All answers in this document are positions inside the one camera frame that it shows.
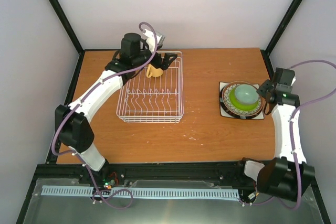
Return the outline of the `orange rimmed floral plate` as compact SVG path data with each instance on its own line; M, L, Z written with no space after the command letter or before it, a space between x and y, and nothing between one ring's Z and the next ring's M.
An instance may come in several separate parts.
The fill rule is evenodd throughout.
M262 102L261 96L259 96L259 102L258 102L257 107L255 109L251 110L251 111L240 110L240 109L236 108L234 105L232 105L232 103L230 102L229 92L232 90L233 86L235 86L237 84L250 84L250 83L242 82L242 81L235 81L235 82L231 82L231 83L225 85L221 89L221 93L220 93L223 104L225 105L225 108L227 108L229 112L233 113L236 116L244 116L244 117L257 116L261 112L262 107L263 107L263 102Z

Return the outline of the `yellow mug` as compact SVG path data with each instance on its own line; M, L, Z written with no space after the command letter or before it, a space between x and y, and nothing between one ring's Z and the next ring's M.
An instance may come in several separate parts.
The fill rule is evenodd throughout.
M155 68L151 64L148 64L146 74L145 74L147 78L151 78L151 77L157 78L157 77L160 77L162 74L163 74L163 70L161 68Z

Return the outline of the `lime green plate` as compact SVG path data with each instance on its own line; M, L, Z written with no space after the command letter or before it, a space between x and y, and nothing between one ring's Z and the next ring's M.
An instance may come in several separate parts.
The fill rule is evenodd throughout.
M237 99L235 98L235 95L234 95L234 91L235 91L235 89L238 85L239 84L233 86L232 90L229 92L229 100L232 103L232 105L234 105L236 108L238 108L240 110L243 110L243 111L251 111L251 110L255 109L258 105L259 99L256 103L251 104L251 105L240 104L237 101Z

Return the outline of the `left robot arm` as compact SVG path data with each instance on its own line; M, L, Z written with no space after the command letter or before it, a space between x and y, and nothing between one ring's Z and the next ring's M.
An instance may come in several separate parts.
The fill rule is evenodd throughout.
M142 39L136 33L127 33L121 40L121 48L105 66L98 80L78 99L68 105L59 105L55 110L54 141L61 141L69 147L69 153L78 156L84 166L91 169L91 178L97 183L108 180L109 170L104 167L106 159L95 147L94 133L90 126L96 112L129 80L142 69L147 78L163 74L176 59L176 54L157 52L165 37L145 29Z

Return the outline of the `light green floral bowl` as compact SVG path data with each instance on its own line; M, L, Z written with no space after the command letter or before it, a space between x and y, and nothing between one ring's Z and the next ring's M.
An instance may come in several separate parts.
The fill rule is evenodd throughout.
M234 91L235 98L240 104L251 105L258 101L259 95L254 86L239 84Z

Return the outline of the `white wire dish rack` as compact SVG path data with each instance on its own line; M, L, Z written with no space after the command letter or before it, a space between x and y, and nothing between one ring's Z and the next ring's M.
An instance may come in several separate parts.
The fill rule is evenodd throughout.
M172 54L175 59L159 77L146 76L147 68L120 90L116 115L125 123L178 123L184 114L183 53Z

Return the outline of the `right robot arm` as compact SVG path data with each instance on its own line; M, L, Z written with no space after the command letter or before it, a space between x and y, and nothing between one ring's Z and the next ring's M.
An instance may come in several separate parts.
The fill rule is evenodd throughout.
M277 68L257 92L265 99L264 112L270 114L275 128L275 154L268 164L244 158L243 174L256 183L260 193L279 199L301 202L315 177L307 164L300 142L300 98L292 93L295 72Z

